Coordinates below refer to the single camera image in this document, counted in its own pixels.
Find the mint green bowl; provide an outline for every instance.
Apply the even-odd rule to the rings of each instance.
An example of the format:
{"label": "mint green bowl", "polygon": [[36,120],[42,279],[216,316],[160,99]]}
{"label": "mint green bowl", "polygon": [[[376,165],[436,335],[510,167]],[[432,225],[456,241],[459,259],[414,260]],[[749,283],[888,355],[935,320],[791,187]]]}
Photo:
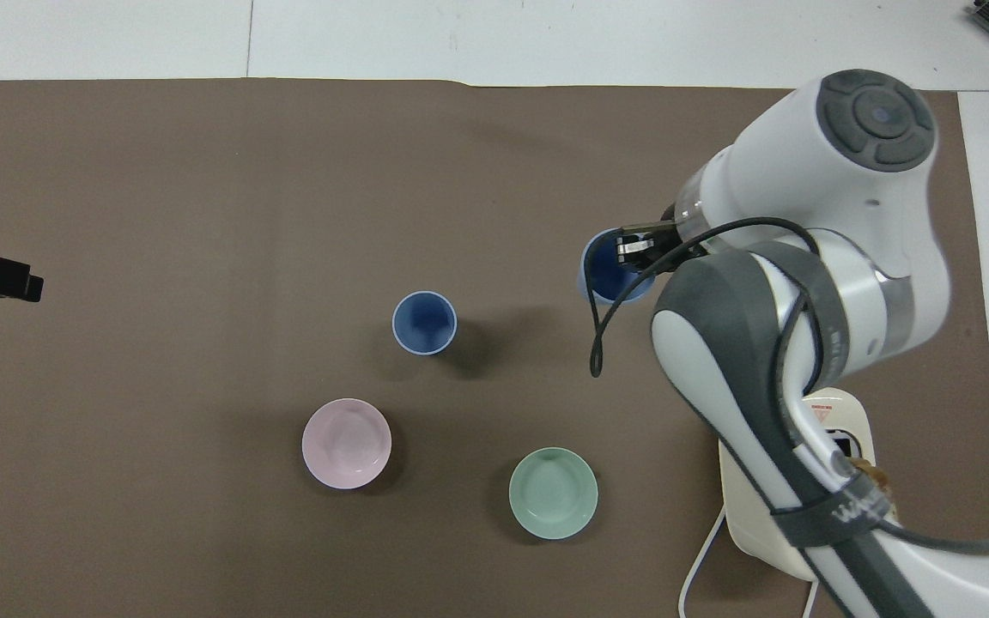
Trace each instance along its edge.
{"label": "mint green bowl", "polygon": [[590,523],[598,508],[598,481],[582,457],[549,446],[526,455],[515,467],[510,508],[533,535],[566,539]]}

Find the cup rim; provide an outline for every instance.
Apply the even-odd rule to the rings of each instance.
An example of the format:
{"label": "cup rim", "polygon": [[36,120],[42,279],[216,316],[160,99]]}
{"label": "cup rim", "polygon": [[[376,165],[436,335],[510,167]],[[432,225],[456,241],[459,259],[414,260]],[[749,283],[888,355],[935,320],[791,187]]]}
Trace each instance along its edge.
{"label": "cup rim", "polygon": [[[440,300],[442,300],[444,304],[448,306],[448,313],[450,313],[450,316],[452,317],[452,331],[448,333],[448,339],[446,339],[445,343],[440,345],[439,348],[433,349],[433,351],[429,351],[429,352],[417,351],[417,349],[409,347],[409,345],[403,343],[403,341],[399,339],[399,331],[397,331],[396,329],[396,317],[399,316],[400,306],[403,306],[404,302],[407,302],[408,300],[416,296],[435,296],[437,298],[440,298]],[[407,294],[407,296],[404,296],[403,299],[399,301],[399,304],[396,305],[395,312],[391,313],[391,335],[396,337],[396,343],[399,344],[400,348],[403,348],[405,349],[405,351],[408,351],[411,354],[417,356],[432,356],[435,355],[436,353],[442,352],[443,349],[448,348],[448,344],[452,343],[452,340],[456,339],[456,329],[458,324],[459,324],[459,320],[456,317],[455,306],[452,306],[452,302],[447,298],[445,298],[444,294],[437,293],[432,289],[420,289],[420,290],[416,290],[415,292]]]}
{"label": "cup rim", "polygon": [[[582,297],[584,298],[586,296],[586,254],[590,250],[590,245],[593,244],[593,241],[599,239],[602,234],[606,234],[615,230],[619,230],[619,227],[609,227],[608,230],[601,230],[597,234],[593,234],[593,238],[589,239],[586,245],[582,246],[582,253],[578,258],[578,286],[579,286],[579,291],[582,293]],[[639,288],[639,292],[633,290],[633,292],[629,294],[627,298],[624,299],[624,304],[628,305],[628,304],[632,304],[632,302],[640,300],[640,298],[643,298],[644,296],[647,295],[647,293],[651,292],[651,288],[654,285],[655,285],[655,275],[647,277],[646,279],[644,279],[643,282],[640,283],[639,286],[637,286],[637,288]],[[597,302],[601,302],[601,304],[612,305],[613,301],[616,300],[616,298],[609,298],[607,296],[602,296],[601,293],[598,292],[596,288],[594,288],[592,292],[593,292],[594,300],[596,300]]]}

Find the blue cup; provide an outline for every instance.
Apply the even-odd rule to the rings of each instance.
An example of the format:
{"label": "blue cup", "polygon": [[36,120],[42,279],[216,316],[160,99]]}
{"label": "blue cup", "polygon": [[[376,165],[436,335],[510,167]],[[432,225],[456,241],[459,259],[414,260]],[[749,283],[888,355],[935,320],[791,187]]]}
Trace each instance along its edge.
{"label": "blue cup", "polygon": [[411,354],[439,353],[456,336],[456,310],[447,298],[436,292],[407,294],[391,315],[391,332]]}
{"label": "blue cup", "polygon": [[[624,292],[624,288],[627,288],[628,284],[631,284],[636,278],[636,274],[633,271],[624,269],[616,261],[616,238],[599,246],[593,252],[593,261],[589,265],[586,263],[586,254],[590,251],[590,245],[593,244],[593,241],[601,238],[602,234],[607,234],[613,230],[616,230],[616,227],[613,227],[612,230],[604,230],[594,235],[590,239],[590,242],[586,243],[586,246],[582,249],[582,257],[578,261],[578,292],[582,294],[582,298],[590,298],[586,294],[586,270],[589,267],[590,278],[592,279],[590,282],[593,285],[593,299],[599,305],[612,305],[616,297],[620,296],[621,292]],[[632,290],[632,293],[628,295],[624,302],[635,302],[639,300],[639,298],[643,297],[643,294],[647,294],[647,290],[651,289],[654,283],[654,275],[647,277],[642,284],[637,285]]]}

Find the pink ceramic bowl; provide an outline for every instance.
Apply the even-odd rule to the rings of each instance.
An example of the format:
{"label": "pink ceramic bowl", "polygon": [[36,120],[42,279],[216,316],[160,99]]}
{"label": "pink ceramic bowl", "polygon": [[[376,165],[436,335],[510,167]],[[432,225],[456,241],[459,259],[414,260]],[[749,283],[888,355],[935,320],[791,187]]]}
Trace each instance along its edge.
{"label": "pink ceramic bowl", "polygon": [[361,399],[335,399],[311,415],[303,429],[303,461],[328,488],[366,485],[391,454],[388,421]]}

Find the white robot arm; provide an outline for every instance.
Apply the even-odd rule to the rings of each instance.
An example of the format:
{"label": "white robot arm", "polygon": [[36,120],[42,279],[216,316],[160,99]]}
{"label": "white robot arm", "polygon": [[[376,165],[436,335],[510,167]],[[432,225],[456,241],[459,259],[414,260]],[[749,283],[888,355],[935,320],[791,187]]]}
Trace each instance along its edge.
{"label": "white robot arm", "polygon": [[617,249],[640,276],[675,271],[652,318],[659,363],[848,615],[989,615],[989,543],[899,528],[802,399],[944,320],[936,147],[910,87],[841,71],[766,110],[682,188],[674,219],[625,227]]}

